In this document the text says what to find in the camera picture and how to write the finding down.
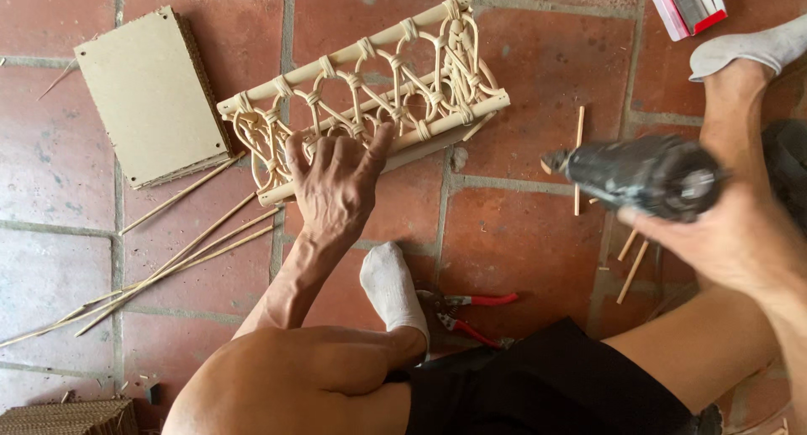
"power drill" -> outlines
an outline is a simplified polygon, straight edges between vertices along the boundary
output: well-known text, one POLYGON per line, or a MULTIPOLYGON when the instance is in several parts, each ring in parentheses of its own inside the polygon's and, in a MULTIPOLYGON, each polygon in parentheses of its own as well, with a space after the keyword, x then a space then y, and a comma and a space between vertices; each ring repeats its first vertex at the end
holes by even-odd
POLYGON ((592 142, 541 157, 609 209, 628 205, 676 222, 695 222, 720 196, 726 174, 698 142, 647 135, 623 142, 592 142))

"fingernail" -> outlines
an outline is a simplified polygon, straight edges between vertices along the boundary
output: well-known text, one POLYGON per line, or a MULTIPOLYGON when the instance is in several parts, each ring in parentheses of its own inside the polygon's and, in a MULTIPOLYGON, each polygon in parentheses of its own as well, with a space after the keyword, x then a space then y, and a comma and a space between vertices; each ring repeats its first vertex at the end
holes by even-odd
POLYGON ((617 219, 619 219, 619 222, 621 222, 622 224, 632 226, 633 223, 636 221, 637 214, 638 213, 636 212, 636 210, 634 210, 630 206, 622 206, 619 209, 619 211, 617 211, 617 219))

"red handle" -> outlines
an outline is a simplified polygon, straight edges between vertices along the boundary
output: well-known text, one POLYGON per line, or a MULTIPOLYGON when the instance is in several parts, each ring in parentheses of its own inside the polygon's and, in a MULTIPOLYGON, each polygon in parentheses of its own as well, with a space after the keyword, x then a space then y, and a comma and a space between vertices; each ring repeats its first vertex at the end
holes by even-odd
POLYGON ((489 338, 484 337, 483 335, 479 334, 473 327, 470 327, 467 323, 465 323, 462 320, 457 320, 454 323, 454 329, 460 329, 460 330, 462 330, 464 332, 467 332, 469 336, 473 337, 474 339, 478 340, 479 342, 482 342, 484 345, 487 345, 488 347, 493 347, 493 348, 496 348, 496 349, 500 349, 502 347, 501 345, 497 344, 493 340, 490 340, 489 338))
POLYGON ((518 295, 511 293, 505 296, 471 296, 470 303, 475 306, 499 306, 500 304, 512 303, 518 299, 518 295))

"hand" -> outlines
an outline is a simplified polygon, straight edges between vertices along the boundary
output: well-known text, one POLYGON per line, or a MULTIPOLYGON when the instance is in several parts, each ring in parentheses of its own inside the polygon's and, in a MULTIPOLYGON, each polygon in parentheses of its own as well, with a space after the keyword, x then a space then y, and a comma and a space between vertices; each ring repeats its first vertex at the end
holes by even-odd
POLYGON ((303 153, 303 136, 289 137, 286 160, 303 213, 302 237, 344 248, 358 240, 375 207, 375 183, 393 137, 391 123, 376 129, 366 151, 349 137, 323 137, 310 164, 303 153))
POLYGON ((770 195, 730 182, 693 224, 651 218, 627 207, 620 221, 669 248, 696 271, 759 299, 793 275, 807 276, 801 230, 770 195))

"cardboard stack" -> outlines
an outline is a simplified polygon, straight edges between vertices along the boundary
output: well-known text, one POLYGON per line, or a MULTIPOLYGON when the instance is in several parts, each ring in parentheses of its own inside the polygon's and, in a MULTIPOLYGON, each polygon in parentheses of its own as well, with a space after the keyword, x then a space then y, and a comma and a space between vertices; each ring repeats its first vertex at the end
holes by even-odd
POLYGON ((85 42, 75 53, 133 189, 232 157, 189 24, 170 6, 85 42))
POLYGON ((138 435, 131 399, 16 407, 0 415, 4 435, 138 435))

